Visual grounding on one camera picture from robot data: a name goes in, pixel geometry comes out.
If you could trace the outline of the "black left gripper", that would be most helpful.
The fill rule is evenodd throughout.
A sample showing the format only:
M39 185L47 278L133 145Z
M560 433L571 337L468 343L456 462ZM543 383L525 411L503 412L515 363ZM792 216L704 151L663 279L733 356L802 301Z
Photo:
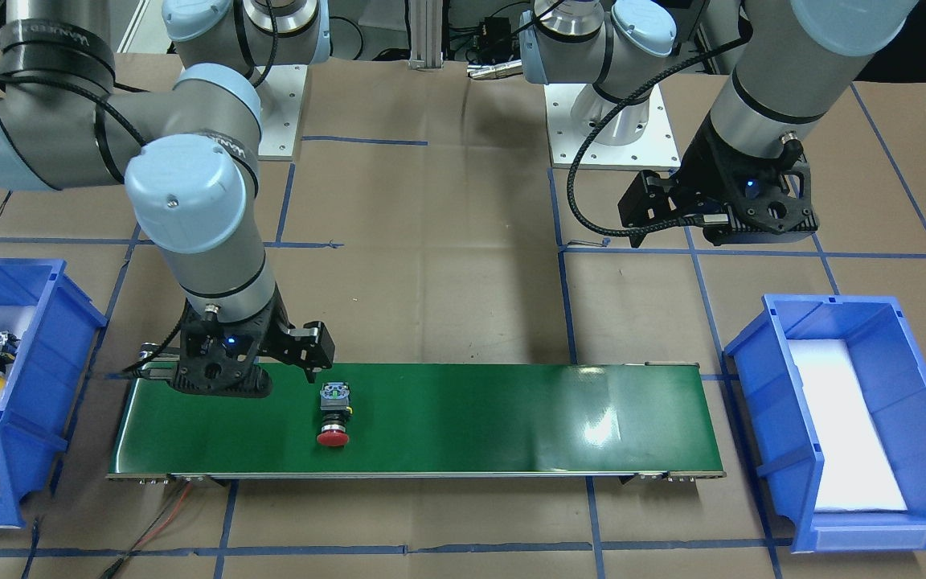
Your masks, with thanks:
M775 158L758 158L726 143L707 117L676 173L683 211L718 214L705 227L712 244L791 243L819 228L811 202L811 170L795 133L778 139Z

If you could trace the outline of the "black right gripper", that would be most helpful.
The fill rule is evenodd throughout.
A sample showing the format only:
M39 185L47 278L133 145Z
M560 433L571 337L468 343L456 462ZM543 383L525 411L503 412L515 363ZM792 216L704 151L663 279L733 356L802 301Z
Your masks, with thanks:
M170 387L180 393L231 398L267 398L273 384L258 366L257 356L268 348L269 334L286 320L279 289L250 318L221 322L219 301L207 299L195 310L196 294L187 294L181 318L181 345Z

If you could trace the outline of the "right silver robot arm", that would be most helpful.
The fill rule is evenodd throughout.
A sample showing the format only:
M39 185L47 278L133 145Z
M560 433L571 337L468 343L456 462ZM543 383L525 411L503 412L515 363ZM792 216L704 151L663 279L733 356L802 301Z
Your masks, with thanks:
M255 221L264 132L256 82L330 55L324 1L166 1L183 70L165 92L117 94L98 1L10 1L0 29L0 187L121 184L185 294L166 381L195 395L264 398L259 358L334 362L322 322L294 326Z

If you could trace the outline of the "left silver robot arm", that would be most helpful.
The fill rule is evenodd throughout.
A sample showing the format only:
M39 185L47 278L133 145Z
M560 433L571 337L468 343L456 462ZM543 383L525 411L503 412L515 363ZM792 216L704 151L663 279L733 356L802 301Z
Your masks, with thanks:
M524 76L583 84L592 111L569 162L566 195L581 226L638 246L650 233L699 227L713 245L789 243L819 227L804 138L872 56L903 29L912 1L748 1L748 29L674 63L677 25L654 1L535 1L519 19ZM636 174L618 203L621 226L593 223L576 173L596 137L651 89L687 67L742 48L671 176Z

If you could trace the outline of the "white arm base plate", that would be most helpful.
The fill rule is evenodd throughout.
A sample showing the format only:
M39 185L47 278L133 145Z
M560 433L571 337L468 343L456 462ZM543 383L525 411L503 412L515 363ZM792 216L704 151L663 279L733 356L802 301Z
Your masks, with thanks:
M567 168L613 103L596 94L590 84L549 84L544 94L551 165ZM601 170L679 168L679 150L661 88L654 87L647 101L621 110L596 135L580 165Z

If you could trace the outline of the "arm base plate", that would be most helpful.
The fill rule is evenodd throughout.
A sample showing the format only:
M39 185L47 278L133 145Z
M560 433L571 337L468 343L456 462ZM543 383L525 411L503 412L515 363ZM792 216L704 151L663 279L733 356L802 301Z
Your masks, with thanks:
M294 160L308 73L305 64L275 66L257 87L262 120L260 160Z

